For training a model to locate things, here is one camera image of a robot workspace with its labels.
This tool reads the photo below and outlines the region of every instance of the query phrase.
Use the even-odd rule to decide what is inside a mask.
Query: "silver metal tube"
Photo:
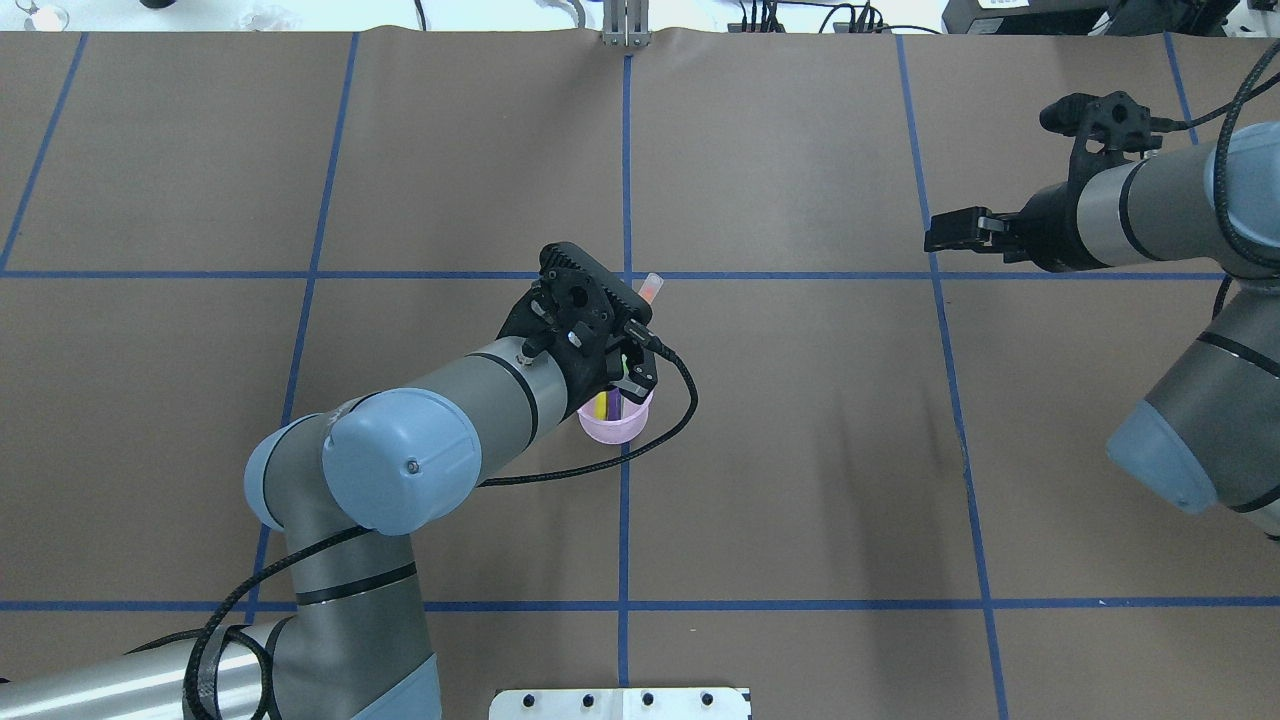
[[[271,625],[244,630],[261,643]],[[192,641],[91,667],[0,685],[0,720],[182,720],[182,676]],[[230,643],[218,665],[224,720],[247,720],[261,693],[257,659]]]

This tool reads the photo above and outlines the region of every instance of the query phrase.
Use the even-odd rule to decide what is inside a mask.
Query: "white metal plate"
[[[746,688],[503,691],[489,720],[751,720],[750,698]]]

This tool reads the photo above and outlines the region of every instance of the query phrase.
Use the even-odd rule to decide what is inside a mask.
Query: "clear glass object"
[[[37,5],[36,0],[13,0],[19,10],[27,13],[27,19],[22,22],[23,29],[37,32],[61,32],[67,29],[72,18],[67,10],[58,5]]]

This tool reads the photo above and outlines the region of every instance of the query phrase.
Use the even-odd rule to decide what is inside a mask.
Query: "white bracket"
[[[751,720],[746,688],[504,691],[489,720]]]
[[[618,47],[649,45],[649,0],[604,0],[604,27],[600,40]]]

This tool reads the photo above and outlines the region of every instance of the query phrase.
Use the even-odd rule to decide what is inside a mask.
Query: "white label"
[[[973,24],[969,26],[969,35],[996,35],[1002,24],[1005,24],[1005,18],[986,18],[982,20],[974,20]]]

